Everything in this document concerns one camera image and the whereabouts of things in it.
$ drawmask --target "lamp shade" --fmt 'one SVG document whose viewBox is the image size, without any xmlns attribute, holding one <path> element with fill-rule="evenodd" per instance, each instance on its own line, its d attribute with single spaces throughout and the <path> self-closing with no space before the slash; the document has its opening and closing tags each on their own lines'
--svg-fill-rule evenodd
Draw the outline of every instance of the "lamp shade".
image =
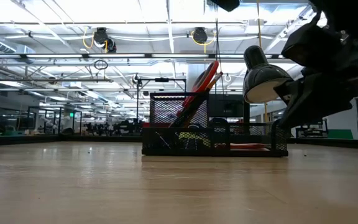
<svg viewBox="0 0 358 224">
<path fill-rule="evenodd" d="M 251 46 L 244 52 L 247 74 L 243 84 L 244 101 L 248 103 L 266 103 L 278 98 L 274 87 L 292 80 L 282 68 L 269 65 L 263 50 Z"/>
</svg>

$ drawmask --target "wire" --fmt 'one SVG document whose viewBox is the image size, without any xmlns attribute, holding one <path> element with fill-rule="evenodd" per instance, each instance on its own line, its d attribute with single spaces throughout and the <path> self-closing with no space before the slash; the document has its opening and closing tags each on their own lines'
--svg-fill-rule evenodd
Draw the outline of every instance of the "wire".
<svg viewBox="0 0 358 224">
<path fill-rule="evenodd" d="M 200 44 L 200 43 L 197 43 L 197 41 L 194 39 L 194 31 L 191 32 L 191 39 L 194 41 L 194 43 L 196 43 L 196 44 L 198 44 L 198 45 L 209 45 L 209 44 L 212 44 L 212 42 L 214 42 L 214 40 L 215 40 L 215 36 L 216 36 L 216 33 L 214 33 L 214 38 L 213 38 L 209 43 Z"/>
<path fill-rule="evenodd" d="M 262 34 L 260 32 L 260 14 L 259 14 L 259 0 L 256 0 L 257 10 L 258 10 L 258 37 L 259 37 L 259 47 L 262 48 Z"/>
<path fill-rule="evenodd" d="M 260 31 L 260 14 L 259 14 L 259 0 L 256 0 L 256 6 L 257 6 L 257 10 L 258 10 L 258 36 L 259 36 L 259 47 L 262 48 L 262 34 Z M 267 122 L 267 103 L 264 103 L 265 106 L 265 122 Z"/>
<path fill-rule="evenodd" d="M 84 36 L 82 38 L 82 43 L 84 43 L 84 46 L 87 48 L 87 49 L 91 49 L 93 47 L 93 41 L 94 41 L 94 32 L 92 33 L 92 43 L 91 43 L 91 46 L 89 47 L 86 43 L 85 43 L 85 34 L 86 34 L 86 30 L 88 30 L 87 27 L 85 27 L 85 31 L 84 31 Z"/>
</svg>

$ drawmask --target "black mesh basket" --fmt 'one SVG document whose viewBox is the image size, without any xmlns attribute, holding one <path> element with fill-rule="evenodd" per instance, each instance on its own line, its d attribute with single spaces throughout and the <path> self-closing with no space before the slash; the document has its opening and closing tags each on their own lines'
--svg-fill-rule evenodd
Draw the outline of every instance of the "black mesh basket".
<svg viewBox="0 0 358 224">
<path fill-rule="evenodd" d="M 212 124 L 215 148 L 230 150 L 231 144 L 264 144 L 268 151 L 280 151 L 287 154 L 285 130 L 272 123 L 227 123 Z"/>
<path fill-rule="evenodd" d="M 150 94 L 150 127 L 167 127 L 183 111 L 185 100 L 204 96 L 201 93 L 151 93 Z M 190 124 L 198 128 L 208 126 L 208 97 L 205 97 Z"/>
<path fill-rule="evenodd" d="M 285 131 L 274 123 L 211 123 L 208 96 L 188 128 L 169 128 L 183 111 L 187 98 L 199 93 L 150 94 L 150 128 L 142 133 L 142 153 L 149 156 L 287 156 Z M 263 144 L 263 150 L 233 150 L 231 143 Z"/>
</svg>

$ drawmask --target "wooden floor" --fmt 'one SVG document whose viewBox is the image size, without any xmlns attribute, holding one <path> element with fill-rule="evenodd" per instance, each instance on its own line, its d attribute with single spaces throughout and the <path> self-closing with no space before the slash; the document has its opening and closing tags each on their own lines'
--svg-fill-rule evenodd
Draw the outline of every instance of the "wooden floor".
<svg viewBox="0 0 358 224">
<path fill-rule="evenodd" d="M 0 146 L 0 223 L 358 224 L 358 149 L 142 157 L 140 144 Z"/>
</svg>

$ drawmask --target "yellow cable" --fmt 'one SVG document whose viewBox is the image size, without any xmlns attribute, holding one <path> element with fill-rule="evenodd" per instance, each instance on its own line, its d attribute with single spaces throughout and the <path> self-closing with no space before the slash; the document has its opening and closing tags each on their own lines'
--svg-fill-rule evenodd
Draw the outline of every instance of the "yellow cable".
<svg viewBox="0 0 358 224">
<path fill-rule="evenodd" d="M 216 36 L 216 33 L 214 33 L 214 38 L 213 38 L 209 43 L 207 43 L 207 44 L 199 44 L 199 43 L 197 43 L 197 41 L 194 39 L 193 34 L 194 34 L 194 31 L 191 32 L 191 39 L 194 41 L 194 43 L 196 43 L 196 44 L 198 44 L 198 45 L 209 45 L 209 44 L 212 44 L 212 42 L 214 42 L 215 36 Z"/>
<path fill-rule="evenodd" d="M 89 47 L 86 43 L 85 43 L 85 34 L 86 34 L 86 30 L 88 28 L 85 27 L 85 32 L 84 32 L 84 36 L 82 38 L 82 43 L 84 43 L 84 46 L 87 48 L 87 49 L 91 49 L 93 47 L 93 41 L 94 41 L 94 32 L 92 33 L 92 43 L 91 43 L 91 46 Z"/>
</svg>

